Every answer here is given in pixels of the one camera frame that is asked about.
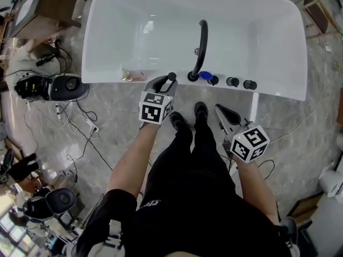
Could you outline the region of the person's left forearm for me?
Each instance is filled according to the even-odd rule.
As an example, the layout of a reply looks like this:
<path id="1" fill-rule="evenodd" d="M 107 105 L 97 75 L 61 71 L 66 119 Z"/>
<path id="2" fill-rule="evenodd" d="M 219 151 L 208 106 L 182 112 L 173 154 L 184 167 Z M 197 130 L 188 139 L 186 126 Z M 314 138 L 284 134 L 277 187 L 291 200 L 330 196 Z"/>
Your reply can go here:
<path id="1" fill-rule="evenodd" d="M 160 125 L 148 123 L 115 165 L 107 191 L 123 190 L 137 197 L 143 185 L 150 154 Z"/>

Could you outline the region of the person's black shoe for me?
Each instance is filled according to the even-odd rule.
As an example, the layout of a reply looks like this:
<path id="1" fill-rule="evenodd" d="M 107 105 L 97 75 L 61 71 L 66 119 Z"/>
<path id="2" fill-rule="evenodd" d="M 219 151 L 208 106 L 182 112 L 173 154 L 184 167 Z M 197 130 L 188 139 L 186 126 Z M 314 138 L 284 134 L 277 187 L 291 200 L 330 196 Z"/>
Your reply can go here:
<path id="1" fill-rule="evenodd" d="M 188 122 L 184 119 L 184 117 L 177 111 L 173 111 L 169 115 L 169 120 L 173 128 L 178 131 L 181 128 L 188 128 Z"/>
<path id="2" fill-rule="evenodd" d="M 208 108 L 204 102 L 197 102 L 194 107 L 196 123 L 200 120 L 207 122 Z"/>

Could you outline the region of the white ceramic fixture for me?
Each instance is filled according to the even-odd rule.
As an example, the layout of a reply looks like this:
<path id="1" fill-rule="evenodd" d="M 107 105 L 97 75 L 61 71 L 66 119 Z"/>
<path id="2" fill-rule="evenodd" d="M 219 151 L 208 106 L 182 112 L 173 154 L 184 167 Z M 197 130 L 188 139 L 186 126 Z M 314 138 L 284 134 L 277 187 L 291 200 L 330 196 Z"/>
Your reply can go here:
<path id="1" fill-rule="evenodd" d="M 326 170 L 319 178 L 319 185 L 328 198 L 334 197 L 343 185 L 343 175 L 335 170 Z"/>

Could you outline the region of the pink bottle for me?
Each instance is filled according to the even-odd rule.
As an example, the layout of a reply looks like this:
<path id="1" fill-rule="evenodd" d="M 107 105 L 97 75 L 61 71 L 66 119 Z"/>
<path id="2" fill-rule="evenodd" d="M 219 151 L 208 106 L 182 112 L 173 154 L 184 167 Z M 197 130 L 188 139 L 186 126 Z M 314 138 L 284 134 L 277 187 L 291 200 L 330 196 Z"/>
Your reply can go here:
<path id="1" fill-rule="evenodd" d="M 141 71 L 123 69 L 121 80 L 127 82 L 141 82 L 145 81 L 146 77 Z"/>

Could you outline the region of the person's right black shoe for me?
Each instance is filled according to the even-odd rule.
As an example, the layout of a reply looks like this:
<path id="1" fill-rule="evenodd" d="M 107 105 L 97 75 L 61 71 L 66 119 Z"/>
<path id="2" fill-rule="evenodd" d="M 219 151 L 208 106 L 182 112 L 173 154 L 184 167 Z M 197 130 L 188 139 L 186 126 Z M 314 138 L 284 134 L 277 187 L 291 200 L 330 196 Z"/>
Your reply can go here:
<path id="1" fill-rule="evenodd" d="M 200 120 L 207 122 L 208 108 L 204 102 L 197 102 L 194 107 L 196 123 Z"/>

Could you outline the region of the small wooden frame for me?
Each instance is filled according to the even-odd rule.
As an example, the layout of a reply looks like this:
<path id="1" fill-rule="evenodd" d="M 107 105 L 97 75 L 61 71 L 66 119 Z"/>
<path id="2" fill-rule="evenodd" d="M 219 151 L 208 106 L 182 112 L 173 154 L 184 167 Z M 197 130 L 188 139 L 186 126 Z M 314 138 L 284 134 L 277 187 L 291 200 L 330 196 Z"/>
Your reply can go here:
<path id="1" fill-rule="evenodd" d="M 301 0 L 301 2 L 301 11 L 312 21 L 310 25 L 306 25 L 306 28 L 314 26 L 318 30 L 316 35 L 307 36 L 307 40 L 328 35 L 342 35 L 342 30 L 321 0 Z"/>

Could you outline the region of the white bathtub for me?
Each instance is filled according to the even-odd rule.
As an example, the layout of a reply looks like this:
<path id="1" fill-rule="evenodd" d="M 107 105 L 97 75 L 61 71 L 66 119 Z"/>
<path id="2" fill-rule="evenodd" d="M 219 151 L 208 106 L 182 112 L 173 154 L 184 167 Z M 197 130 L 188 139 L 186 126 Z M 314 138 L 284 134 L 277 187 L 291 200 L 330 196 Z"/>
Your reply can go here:
<path id="1" fill-rule="evenodd" d="M 92 0 L 85 29 L 84 83 L 122 82 L 123 71 L 147 80 L 174 72 L 181 85 L 197 61 L 200 22 L 208 24 L 202 71 L 252 81 L 256 92 L 304 101 L 307 48 L 290 0 Z"/>

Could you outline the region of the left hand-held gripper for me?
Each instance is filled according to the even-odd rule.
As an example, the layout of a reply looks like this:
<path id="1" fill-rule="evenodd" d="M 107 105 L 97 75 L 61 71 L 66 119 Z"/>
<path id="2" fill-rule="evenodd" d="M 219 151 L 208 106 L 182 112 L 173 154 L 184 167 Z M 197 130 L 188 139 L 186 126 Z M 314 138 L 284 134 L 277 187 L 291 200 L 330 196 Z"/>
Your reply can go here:
<path id="1" fill-rule="evenodd" d="M 177 80 L 172 81 L 166 90 L 161 91 L 167 81 L 168 76 L 163 75 L 146 84 L 139 101 L 139 120 L 141 122 L 162 124 L 172 112 L 178 82 Z"/>

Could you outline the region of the person's left black shoe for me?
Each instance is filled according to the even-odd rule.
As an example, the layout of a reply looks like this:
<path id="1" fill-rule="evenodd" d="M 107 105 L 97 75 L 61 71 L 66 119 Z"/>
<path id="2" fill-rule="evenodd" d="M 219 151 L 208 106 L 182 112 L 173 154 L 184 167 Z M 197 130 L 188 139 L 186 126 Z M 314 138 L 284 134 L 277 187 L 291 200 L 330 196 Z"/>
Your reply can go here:
<path id="1" fill-rule="evenodd" d="M 188 128 L 188 122 L 184 119 L 184 117 L 177 111 L 173 111 L 169 115 L 169 120 L 173 128 L 178 131 L 181 128 Z"/>

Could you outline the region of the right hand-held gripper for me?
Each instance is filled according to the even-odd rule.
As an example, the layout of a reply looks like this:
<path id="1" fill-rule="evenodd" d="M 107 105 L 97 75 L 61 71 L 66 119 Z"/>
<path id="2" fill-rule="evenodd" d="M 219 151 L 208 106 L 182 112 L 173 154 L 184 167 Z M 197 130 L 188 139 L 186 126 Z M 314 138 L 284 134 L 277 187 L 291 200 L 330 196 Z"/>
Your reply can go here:
<path id="1" fill-rule="evenodd" d="M 241 116 L 223 105 L 215 105 L 215 117 L 225 134 L 222 146 L 228 156 L 251 162 L 262 156 L 270 139 L 260 125 L 249 121 L 241 126 Z"/>

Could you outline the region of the person's right forearm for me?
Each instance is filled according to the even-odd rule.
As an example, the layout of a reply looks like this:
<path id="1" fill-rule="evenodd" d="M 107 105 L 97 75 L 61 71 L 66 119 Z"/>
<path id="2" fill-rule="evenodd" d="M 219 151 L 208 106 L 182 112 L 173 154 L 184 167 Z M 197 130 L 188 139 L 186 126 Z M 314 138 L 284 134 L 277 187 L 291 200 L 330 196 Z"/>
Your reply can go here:
<path id="1" fill-rule="evenodd" d="M 277 202 L 257 164 L 245 163 L 234 156 L 245 201 L 259 209 L 274 225 L 280 225 Z"/>

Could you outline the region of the person's black clothes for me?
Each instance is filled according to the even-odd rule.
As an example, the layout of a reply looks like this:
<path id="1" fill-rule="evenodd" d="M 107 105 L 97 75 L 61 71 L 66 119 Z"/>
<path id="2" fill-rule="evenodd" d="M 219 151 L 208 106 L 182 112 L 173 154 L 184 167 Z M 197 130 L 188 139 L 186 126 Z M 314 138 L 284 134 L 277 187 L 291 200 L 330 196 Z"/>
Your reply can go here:
<path id="1" fill-rule="evenodd" d="M 107 191 L 77 257 L 291 257 L 274 225 L 235 192 L 207 122 L 181 128 L 137 197 Z"/>

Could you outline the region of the white power strip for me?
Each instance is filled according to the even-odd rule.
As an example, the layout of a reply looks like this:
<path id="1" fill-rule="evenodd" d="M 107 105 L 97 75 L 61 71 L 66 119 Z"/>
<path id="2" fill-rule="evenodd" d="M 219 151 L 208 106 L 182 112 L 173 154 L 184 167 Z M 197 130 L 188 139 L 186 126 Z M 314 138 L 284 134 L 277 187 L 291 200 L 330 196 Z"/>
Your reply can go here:
<path id="1" fill-rule="evenodd" d="M 90 119 L 86 119 L 85 122 L 90 127 L 90 131 L 89 131 L 90 135 L 96 134 L 99 132 L 99 127 L 95 125 Z"/>
<path id="2" fill-rule="evenodd" d="M 56 108 L 56 115 L 57 115 L 58 120 L 60 122 L 64 122 L 65 121 L 64 107 L 61 104 L 56 103 L 55 108 Z"/>

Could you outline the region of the black curved faucet spout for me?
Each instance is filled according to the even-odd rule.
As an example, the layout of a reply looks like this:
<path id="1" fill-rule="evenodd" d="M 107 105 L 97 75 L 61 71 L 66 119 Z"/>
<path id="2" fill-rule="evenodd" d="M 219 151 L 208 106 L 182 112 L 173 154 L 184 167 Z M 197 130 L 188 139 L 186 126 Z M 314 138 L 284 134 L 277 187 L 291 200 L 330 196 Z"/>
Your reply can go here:
<path id="1" fill-rule="evenodd" d="M 199 22 L 201 26 L 201 33 L 200 33 L 200 44 L 198 48 L 198 57 L 196 61 L 196 65 L 191 72 L 188 73 L 188 80 L 191 82 L 195 82 L 199 78 L 199 71 L 203 66 L 206 49 L 207 49 L 207 41 L 208 41 L 208 23 L 206 20 L 202 19 Z"/>

